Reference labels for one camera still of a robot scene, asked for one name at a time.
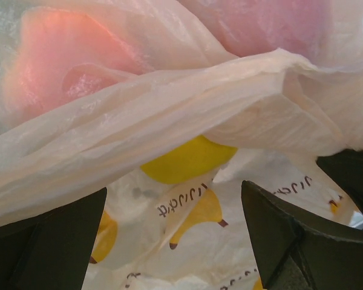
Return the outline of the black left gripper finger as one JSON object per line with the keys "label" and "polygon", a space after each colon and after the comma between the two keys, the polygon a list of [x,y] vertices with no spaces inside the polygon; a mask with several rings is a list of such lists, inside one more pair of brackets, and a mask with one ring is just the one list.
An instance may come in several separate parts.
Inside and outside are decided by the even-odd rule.
{"label": "black left gripper finger", "polygon": [[0,289],[81,289],[106,193],[0,227]]}

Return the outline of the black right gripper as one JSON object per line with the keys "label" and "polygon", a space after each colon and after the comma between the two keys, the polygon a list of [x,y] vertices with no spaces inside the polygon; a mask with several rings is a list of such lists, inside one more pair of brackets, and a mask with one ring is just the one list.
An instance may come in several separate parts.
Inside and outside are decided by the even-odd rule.
{"label": "black right gripper", "polygon": [[[316,164],[363,214],[363,150]],[[264,289],[363,289],[363,230],[338,224],[245,181],[241,201]]]}

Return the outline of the yellow lemon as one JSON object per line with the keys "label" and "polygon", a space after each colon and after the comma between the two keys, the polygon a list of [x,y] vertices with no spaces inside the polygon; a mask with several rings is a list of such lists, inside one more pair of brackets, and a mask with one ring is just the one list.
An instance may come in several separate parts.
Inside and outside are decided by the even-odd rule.
{"label": "yellow lemon", "polygon": [[170,152],[140,166],[150,178],[163,184],[178,184],[227,163],[238,151],[200,135]]}

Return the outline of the orange translucent plastic bag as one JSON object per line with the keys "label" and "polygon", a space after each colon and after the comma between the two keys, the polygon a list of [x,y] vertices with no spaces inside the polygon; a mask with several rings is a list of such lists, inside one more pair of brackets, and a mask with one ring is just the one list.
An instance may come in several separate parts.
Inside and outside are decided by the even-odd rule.
{"label": "orange translucent plastic bag", "polygon": [[[238,151],[178,184],[140,166]],[[0,1],[0,227],[106,189],[81,289],[256,289],[251,180],[349,226],[316,165],[363,149],[363,1]]]}

